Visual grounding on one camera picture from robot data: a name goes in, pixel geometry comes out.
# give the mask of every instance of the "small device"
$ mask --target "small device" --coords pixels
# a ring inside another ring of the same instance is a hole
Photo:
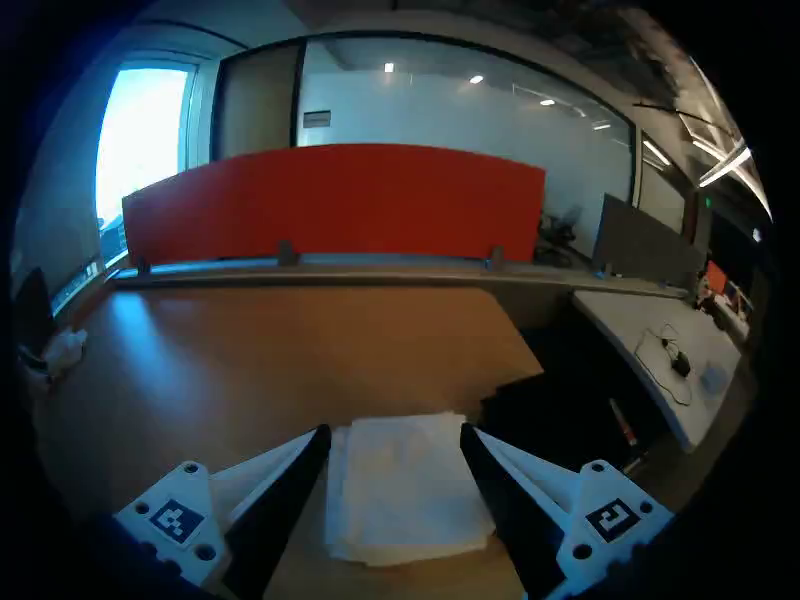
[[[689,357],[683,352],[678,352],[678,355],[672,359],[672,369],[681,377],[686,378],[692,370]]]

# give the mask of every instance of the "light fixture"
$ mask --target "light fixture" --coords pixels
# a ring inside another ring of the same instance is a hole
[[[699,136],[694,133],[692,134],[692,136],[695,138],[694,140],[692,140],[692,143],[698,148],[700,148],[700,150],[702,150],[706,154],[710,154],[717,160],[722,160],[723,158],[725,158],[725,153],[718,150],[713,144],[703,140],[702,138],[697,139],[699,138]],[[755,197],[758,198],[758,201],[761,202],[761,206],[763,206],[764,210],[767,211],[769,218],[772,219],[772,211],[769,209],[769,204],[767,203],[767,198],[764,195],[764,191],[756,184],[755,180],[753,180],[753,178],[750,177],[750,174],[747,171],[745,171],[744,169],[740,169],[739,167],[736,167],[733,170],[733,172],[739,179],[742,180],[742,183],[744,183],[748,188],[750,188],[750,191],[753,192]]]
[[[750,155],[751,155],[750,148],[745,146],[744,150],[742,150],[739,156],[734,158],[731,162],[722,167],[719,171],[714,173],[711,177],[709,177],[705,181],[701,181],[699,183],[700,187],[706,187],[707,185],[714,183],[717,179],[719,179],[723,175],[726,175],[729,171],[732,171],[740,164],[742,164],[744,161],[746,161],[748,158],[750,158]]]
[[[644,162],[646,162],[648,165],[650,165],[651,167],[653,167],[657,171],[663,171],[664,170],[664,167],[662,167],[660,164],[658,164],[656,162],[653,162],[652,160],[650,160],[646,156],[643,157],[642,160],[644,160]]]
[[[670,162],[667,160],[667,157],[664,156],[661,151],[655,147],[655,144],[650,143],[648,140],[644,140],[644,145],[647,146],[650,151],[658,157],[658,160],[663,162],[666,166],[670,165]]]

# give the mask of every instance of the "black cable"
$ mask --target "black cable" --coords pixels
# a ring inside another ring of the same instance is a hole
[[[672,399],[675,401],[676,404],[680,404],[681,406],[691,406],[692,402],[694,402],[694,397],[693,397],[693,394],[692,394],[692,386],[689,385],[688,380],[686,381],[686,387],[689,389],[689,402],[683,402],[682,400],[678,400],[678,397],[673,393],[673,391],[671,389],[669,389],[667,386],[665,386],[663,383],[661,383],[658,380],[658,377],[655,376],[653,371],[650,370],[650,367],[648,367],[647,364],[644,362],[644,360],[642,360],[642,357],[639,356],[639,348],[641,348],[642,344],[644,343],[645,334],[649,333],[650,335],[652,335],[654,338],[656,338],[662,344],[662,347],[664,348],[664,351],[667,353],[667,356],[670,358],[670,360],[675,360],[675,358],[677,358],[678,354],[680,353],[680,347],[676,343],[678,338],[667,338],[667,337],[664,337],[664,331],[668,327],[670,329],[672,329],[672,331],[675,332],[675,335],[680,335],[678,333],[678,330],[675,329],[675,327],[671,323],[665,323],[664,324],[664,326],[661,328],[661,334],[657,334],[655,331],[653,331],[649,327],[645,327],[642,330],[642,336],[639,338],[639,343],[636,344],[636,348],[634,348],[634,350],[633,350],[633,355],[637,358],[637,360],[641,363],[641,365],[645,368],[645,370],[650,374],[650,377],[653,378],[653,381],[655,381],[661,389],[666,391],[672,397]],[[670,344],[675,346],[676,355],[674,357],[672,356],[672,354],[670,354],[670,351],[669,351]]]

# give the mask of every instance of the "desk surface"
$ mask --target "desk surface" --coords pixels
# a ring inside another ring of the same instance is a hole
[[[177,463],[216,471],[327,422],[475,414],[541,367],[492,296],[454,288],[113,292],[84,360],[37,403],[41,454],[77,516],[116,511]],[[323,547],[325,473],[266,597],[513,598],[505,550],[391,569]]]
[[[672,298],[576,292],[573,301],[620,350],[661,408],[683,449],[694,450],[716,417],[739,363],[739,350],[728,335],[717,329],[709,315]],[[666,323],[672,325],[678,335],[674,336],[669,329],[664,335],[677,337],[678,346],[689,357],[692,370],[686,379],[672,370],[667,353],[652,335],[644,334],[638,352],[652,375],[633,355],[645,329],[659,334]],[[700,375],[709,360],[721,366],[728,376],[727,385],[718,394],[710,394],[700,383]],[[676,403],[653,376],[690,406]]]

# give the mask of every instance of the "red divider panel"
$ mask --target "red divider panel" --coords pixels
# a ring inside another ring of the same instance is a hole
[[[728,282],[728,276],[720,269],[714,261],[708,261],[708,287],[710,287],[717,294],[725,292],[725,284]]]
[[[530,261],[545,172],[442,148],[343,144],[191,169],[123,201],[134,264],[295,252]]]

